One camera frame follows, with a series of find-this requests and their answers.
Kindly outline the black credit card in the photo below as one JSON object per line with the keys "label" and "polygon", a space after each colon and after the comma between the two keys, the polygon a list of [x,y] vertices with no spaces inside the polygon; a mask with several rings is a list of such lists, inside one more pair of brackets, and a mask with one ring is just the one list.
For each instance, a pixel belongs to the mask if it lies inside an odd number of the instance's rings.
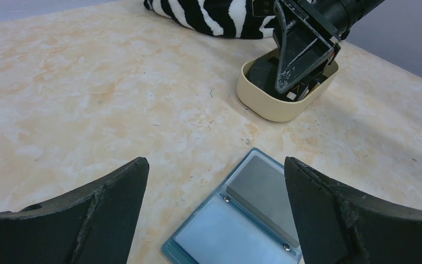
{"label": "black credit card", "polygon": [[280,166],[260,156],[253,156],[226,190],[285,241],[299,247],[285,177]]}

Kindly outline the blue leather card holder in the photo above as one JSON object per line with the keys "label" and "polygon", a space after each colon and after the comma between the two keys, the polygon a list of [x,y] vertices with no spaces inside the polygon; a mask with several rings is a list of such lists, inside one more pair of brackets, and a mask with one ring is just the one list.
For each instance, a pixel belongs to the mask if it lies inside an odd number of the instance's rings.
{"label": "blue leather card holder", "polygon": [[281,163],[252,148],[163,244],[171,263],[300,263],[300,244],[289,244],[226,190],[253,156],[275,163],[284,174]]}

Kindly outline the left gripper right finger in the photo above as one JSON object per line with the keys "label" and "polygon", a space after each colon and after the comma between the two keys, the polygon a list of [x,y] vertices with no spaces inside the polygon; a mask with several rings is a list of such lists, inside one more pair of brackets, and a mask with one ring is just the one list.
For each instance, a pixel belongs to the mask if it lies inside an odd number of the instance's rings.
{"label": "left gripper right finger", "polygon": [[332,179],[294,158],[286,189],[305,263],[422,263],[422,210]]}

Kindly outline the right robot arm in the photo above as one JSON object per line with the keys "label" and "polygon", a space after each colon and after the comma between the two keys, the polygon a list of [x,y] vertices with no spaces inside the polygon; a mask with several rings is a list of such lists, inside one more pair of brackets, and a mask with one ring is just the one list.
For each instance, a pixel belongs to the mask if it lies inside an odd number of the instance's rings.
{"label": "right robot arm", "polygon": [[305,78],[324,71],[351,27],[381,1],[275,1],[279,25],[273,38],[279,48],[275,91],[286,93]]}

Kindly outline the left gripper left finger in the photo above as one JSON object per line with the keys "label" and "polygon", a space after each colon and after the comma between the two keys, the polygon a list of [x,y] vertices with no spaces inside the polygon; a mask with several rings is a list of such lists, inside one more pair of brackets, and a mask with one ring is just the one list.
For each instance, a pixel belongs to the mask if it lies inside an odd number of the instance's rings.
{"label": "left gripper left finger", "polygon": [[0,263],[126,263],[149,163],[115,171],[18,212],[0,212]]}

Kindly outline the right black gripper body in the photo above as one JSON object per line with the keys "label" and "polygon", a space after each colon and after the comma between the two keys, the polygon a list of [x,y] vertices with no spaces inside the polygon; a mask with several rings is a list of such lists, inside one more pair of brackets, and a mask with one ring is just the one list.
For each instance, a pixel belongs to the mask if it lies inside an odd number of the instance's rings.
{"label": "right black gripper body", "polygon": [[307,1],[280,1],[280,69],[324,69],[340,50],[333,22]]}

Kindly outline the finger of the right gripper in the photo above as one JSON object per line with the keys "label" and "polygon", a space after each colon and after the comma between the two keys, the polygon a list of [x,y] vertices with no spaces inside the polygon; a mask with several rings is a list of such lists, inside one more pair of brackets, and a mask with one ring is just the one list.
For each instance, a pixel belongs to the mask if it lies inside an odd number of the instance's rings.
{"label": "finger of the right gripper", "polygon": [[280,50],[275,90],[284,94],[329,60],[335,49],[335,27],[307,1],[275,1]]}

